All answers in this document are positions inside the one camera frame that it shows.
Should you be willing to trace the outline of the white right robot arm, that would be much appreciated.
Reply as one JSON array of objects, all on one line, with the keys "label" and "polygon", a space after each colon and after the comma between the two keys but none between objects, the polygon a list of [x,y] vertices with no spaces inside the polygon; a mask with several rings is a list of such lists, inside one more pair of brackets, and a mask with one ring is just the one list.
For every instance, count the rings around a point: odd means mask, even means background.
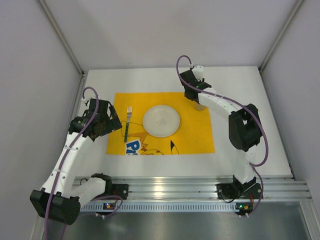
[{"label": "white right robot arm", "polygon": [[252,165],[256,161],[257,145],[262,137],[258,126],[258,109],[253,104],[241,106],[228,100],[216,93],[203,78],[196,78],[196,75],[201,76],[202,72],[189,69],[178,75],[184,87],[184,96],[227,120],[228,139],[236,149],[235,171],[230,188],[238,198],[247,195],[249,189],[256,184]]}]

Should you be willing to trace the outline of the white bowl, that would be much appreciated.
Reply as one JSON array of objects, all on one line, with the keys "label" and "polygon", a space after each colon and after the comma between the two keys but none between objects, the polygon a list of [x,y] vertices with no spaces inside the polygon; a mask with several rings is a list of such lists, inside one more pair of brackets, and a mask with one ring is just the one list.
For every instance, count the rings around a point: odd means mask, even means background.
[{"label": "white bowl", "polygon": [[156,105],[146,111],[142,119],[142,125],[149,135],[166,138],[178,130],[180,115],[168,105]]}]

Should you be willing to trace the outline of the beige paper cup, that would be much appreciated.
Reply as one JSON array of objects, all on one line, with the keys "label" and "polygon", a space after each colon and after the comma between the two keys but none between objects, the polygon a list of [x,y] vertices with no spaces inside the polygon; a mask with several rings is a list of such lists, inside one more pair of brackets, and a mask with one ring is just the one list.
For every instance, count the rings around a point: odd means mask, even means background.
[{"label": "beige paper cup", "polygon": [[197,102],[196,102],[196,104],[195,104],[195,109],[196,109],[197,111],[204,111],[206,108],[207,108],[206,106],[201,105],[201,104],[198,104]]}]

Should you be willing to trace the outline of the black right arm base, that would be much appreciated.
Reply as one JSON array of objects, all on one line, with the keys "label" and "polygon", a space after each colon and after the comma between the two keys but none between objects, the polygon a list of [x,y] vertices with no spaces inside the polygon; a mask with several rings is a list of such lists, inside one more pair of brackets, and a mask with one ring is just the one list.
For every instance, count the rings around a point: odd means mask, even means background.
[{"label": "black right arm base", "polygon": [[216,185],[218,199],[230,200],[249,200],[253,197],[258,200],[262,193],[261,185],[255,183],[251,186],[236,185],[235,183],[219,183]]}]

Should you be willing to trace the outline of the yellow cartoon placemat cloth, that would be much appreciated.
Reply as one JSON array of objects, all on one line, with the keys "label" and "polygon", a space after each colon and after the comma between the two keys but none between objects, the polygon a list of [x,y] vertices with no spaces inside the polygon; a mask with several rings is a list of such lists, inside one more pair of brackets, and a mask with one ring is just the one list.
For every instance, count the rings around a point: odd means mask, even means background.
[{"label": "yellow cartoon placemat cloth", "polygon": [[[146,111],[157,105],[174,108],[180,116],[177,131],[168,137],[154,137],[143,127]],[[127,108],[132,107],[127,142],[124,142]],[[109,134],[109,155],[186,155],[215,152],[208,109],[198,111],[182,92],[116,93],[114,107],[122,128]]]}]

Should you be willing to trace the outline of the green handled fork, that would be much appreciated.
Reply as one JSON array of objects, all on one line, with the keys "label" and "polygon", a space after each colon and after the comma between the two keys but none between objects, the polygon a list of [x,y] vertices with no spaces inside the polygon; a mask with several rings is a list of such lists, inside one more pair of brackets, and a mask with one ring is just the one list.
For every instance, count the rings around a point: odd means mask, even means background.
[{"label": "green handled fork", "polygon": [[126,125],[125,125],[125,132],[124,132],[124,142],[126,143],[128,140],[128,132],[129,132],[129,125],[130,125],[130,119],[132,116],[133,108],[131,106],[127,107],[126,112]]}]

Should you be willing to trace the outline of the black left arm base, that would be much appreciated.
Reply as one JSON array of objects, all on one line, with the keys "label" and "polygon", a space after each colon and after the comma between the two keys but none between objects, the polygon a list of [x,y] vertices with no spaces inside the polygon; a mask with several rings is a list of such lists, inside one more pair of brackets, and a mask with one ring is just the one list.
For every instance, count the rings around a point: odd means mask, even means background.
[{"label": "black left arm base", "polygon": [[122,183],[110,183],[108,184],[104,192],[101,194],[96,194],[92,200],[102,200],[102,199],[116,199],[118,197],[122,198],[123,200],[126,200],[129,194],[129,185],[128,184],[122,184]]}]

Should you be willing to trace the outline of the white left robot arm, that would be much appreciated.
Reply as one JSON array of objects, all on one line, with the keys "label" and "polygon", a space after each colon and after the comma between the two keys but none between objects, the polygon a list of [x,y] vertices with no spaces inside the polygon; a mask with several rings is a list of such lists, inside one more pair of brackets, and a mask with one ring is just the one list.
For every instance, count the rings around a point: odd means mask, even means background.
[{"label": "white left robot arm", "polygon": [[40,217],[72,225],[84,205],[96,197],[112,194],[112,178],[103,173],[94,173],[76,188],[73,184],[94,141],[121,128],[121,121],[109,101],[90,99],[83,115],[71,121],[63,150],[50,176],[40,190],[30,194],[29,199]]}]

